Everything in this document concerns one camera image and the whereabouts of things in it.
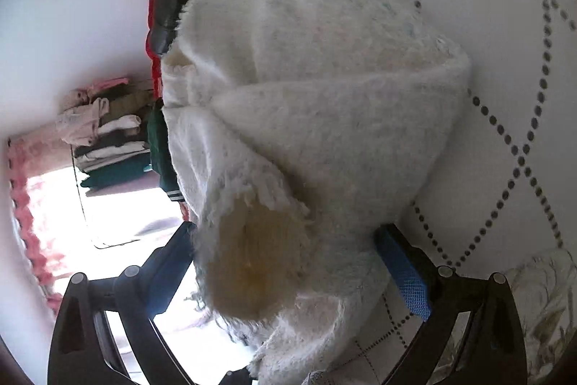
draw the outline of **dark green garment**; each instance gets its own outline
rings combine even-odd
[[[80,183],[80,186],[83,188],[102,189],[114,184],[128,183],[140,178],[149,169],[150,154],[139,154],[89,172],[89,177]]]
[[[158,99],[152,105],[152,112],[148,118],[148,146],[152,170],[160,175],[160,187],[171,200],[184,201],[168,151],[168,128],[162,114],[163,106],[162,99]]]

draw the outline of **pink clothing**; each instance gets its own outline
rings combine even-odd
[[[108,112],[108,99],[66,110],[56,120],[57,133],[68,144],[90,146],[98,139],[100,117]]]
[[[95,82],[90,87],[87,88],[86,92],[88,94],[88,98],[92,99],[99,93],[102,93],[105,90],[111,89],[112,87],[116,87],[117,85],[121,84],[128,85],[128,78],[120,77],[118,79],[102,80],[101,82]]]
[[[88,93],[84,89],[70,90],[60,101],[60,113],[75,106],[86,105],[90,102]]]

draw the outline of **folded clothes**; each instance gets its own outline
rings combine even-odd
[[[114,121],[106,123],[104,126],[98,128],[98,135],[108,134],[116,129],[131,129],[140,126],[142,120],[136,115],[126,115]]]
[[[100,125],[110,123],[125,115],[132,115],[152,102],[151,90],[139,90],[110,102],[110,110],[100,118]]]
[[[74,149],[74,157],[78,158],[92,152],[93,150],[103,149],[105,147],[118,147],[132,141],[148,141],[148,132],[146,132],[146,128],[142,130],[140,128],[132,129],[137,130],[137,132],[133,133],[132,130],[117,129],[101,136],[96,144],[91,146],[79,146]]]
[[[83,188],[106,188],[114,184],[127,183],[145,175],[150,169],[148,152],[107,165],[90,172],[90,176],[80,183]]]
[[[65,143],[90,146],[97,140],[100,118],[108,111],[107,99],[66,110],[56,120],[57,133]]]
[[[129,95],[130,93],[131,90],[129,89],[128,85],[125,83],[120,83],[114,87],[110,87],[109,89],[101,90],[95,96],[91,97],[91,100],[97,98],[116,100],[124,97],[125,95]]]
[[[86,89],[88,97],[93,100],[99,97],[106,90],[110,90],[118,85],[128,85],[129,80],[127,77],[120,77],[117,79],[102,80],[101,82],[94,82],[90,87]]]
[[[160,176],[156,172],[146,172],[144,176],[127,183],[114,184],[106,188],[88,190],[86,196],[92,198],[95,196],[106,196],[109,194],[133,193],[136,191],[149,190],[158,188]]]
[[[90,174],[94,170],[101,169],[102,167],[106,167],[108,165],[115,164],[117,162],[121,162],[123,160],[128,160],[129,158],[134,157],[136,155],[140,155],[140,154],[150,154],[150,151],[148,149],[145,149],[145,150],[138,150],[136,152],[131,152],[129,154],[117,155],[117,156],[109,157],[109,158],[99,158],[98,160],[95,160],[93,162],[77,163],[76,167],[78,167],[78,169],[81,172]]]
[[[80,156],[76,159],[76,163],[93,163],[94,161],[100,160],[102,158],[131,154],[133,152],[139,152],[140,150],[144,149],[148,149],[148,143],[145,141],[133,141],[121,146],[103,147],[102,149],[96,149],[92,152],[89,152],[88,154]]]

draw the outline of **white fluffy blanket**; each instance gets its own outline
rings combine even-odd
[[[468,58],[394,0],[190,0],[162,68],[200,295],[267,325],[261,384],[299,384],[386,287],[372,233],[442,152]]]

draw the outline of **teal clothing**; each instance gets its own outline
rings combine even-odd
[[[114,184],[136,180],[150,170],[150,154],[140,154],[115,164],[93,170],[88,178],[80,183],[83,188],[101,189]]]

